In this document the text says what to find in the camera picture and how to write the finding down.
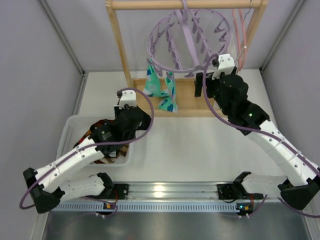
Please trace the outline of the purple round clip hanger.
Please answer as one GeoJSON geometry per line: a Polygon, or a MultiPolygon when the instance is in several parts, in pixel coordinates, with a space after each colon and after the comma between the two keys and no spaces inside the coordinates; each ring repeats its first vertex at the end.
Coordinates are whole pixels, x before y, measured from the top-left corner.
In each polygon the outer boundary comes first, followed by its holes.
{"type": "Polygon", "coordinates": [[[163,17],[147,40],[147,64],[162,76],[163,72],[183,74],[186,78],[202,70],[212,54],[225,54],[232,35],[231,24],[217,10],[189,8],[163,17]]]}

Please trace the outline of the brown tan striped sock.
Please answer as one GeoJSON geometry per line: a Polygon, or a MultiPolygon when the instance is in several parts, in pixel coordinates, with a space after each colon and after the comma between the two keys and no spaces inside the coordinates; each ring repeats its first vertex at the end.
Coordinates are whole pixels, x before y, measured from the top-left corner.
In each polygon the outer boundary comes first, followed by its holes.
{"type": "Polygon", "coordinates": [[[129,146],[125,145],[119,150],[112,152],[108,157],[94,161],[94,164],[122,164],[127,161],[129,146]]]}

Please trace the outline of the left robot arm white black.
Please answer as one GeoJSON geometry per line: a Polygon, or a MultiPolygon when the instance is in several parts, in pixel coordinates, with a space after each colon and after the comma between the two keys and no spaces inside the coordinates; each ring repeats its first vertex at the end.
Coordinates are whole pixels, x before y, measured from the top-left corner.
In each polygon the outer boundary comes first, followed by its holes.
{"type": "Polygon", "coordinates": [[[78,180],[69,178],[94,161],[107,158],[137,141],[136,131],[147,134],[153,121],[153,113],[127,106],[117,112],[114,120],[98,121],[98,126],[64,156],[44,167],[26,169],[23,172],[28,187],[25,194],[31,196],[37,213],[47,213],[71,199],[109,197],[114,191],[114,183],[107,173],[100,172],[78,180]]]}

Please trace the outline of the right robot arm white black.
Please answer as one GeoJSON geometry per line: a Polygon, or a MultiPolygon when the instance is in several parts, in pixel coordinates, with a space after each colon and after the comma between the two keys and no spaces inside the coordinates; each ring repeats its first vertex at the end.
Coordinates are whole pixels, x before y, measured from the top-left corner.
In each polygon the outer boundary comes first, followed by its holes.
{"type": "Polygon", "coordinates": [[[281,176],[242,172],[229,186],[238,200],[250,194],[273,196],[294,210],[302,211],[320,191],[320,167],[303,156],[277,129],[270,116],[249,101],[249,86],[235,73],[196,74],[194,96],[214,99],[227,116],[226,125],[256,143],[283,171],[281,176]]]}

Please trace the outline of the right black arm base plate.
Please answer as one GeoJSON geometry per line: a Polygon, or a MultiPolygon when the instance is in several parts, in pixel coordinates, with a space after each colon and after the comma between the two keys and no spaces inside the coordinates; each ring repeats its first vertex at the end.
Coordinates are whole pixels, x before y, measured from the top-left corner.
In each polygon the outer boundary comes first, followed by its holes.
{"type": "Polygon", "coordinates": [[[263,194],[248,193],[243,186],[233,183],[221,183],[217,185],[218,198],[220,200],[262,200],[263,194]]]}

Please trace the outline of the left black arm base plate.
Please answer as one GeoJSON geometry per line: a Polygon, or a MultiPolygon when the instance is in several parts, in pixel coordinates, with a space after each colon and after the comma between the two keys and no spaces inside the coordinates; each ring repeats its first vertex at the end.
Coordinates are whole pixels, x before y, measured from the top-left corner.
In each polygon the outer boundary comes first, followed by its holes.
{"type": "Polygon", "coordinates": [[[116,183],[113,189],[108,189],[99,195],[88,195],[86,198],[97,200],[125,200],[129,194],[129,186],[130,185],[126,183],[116,183]]]}

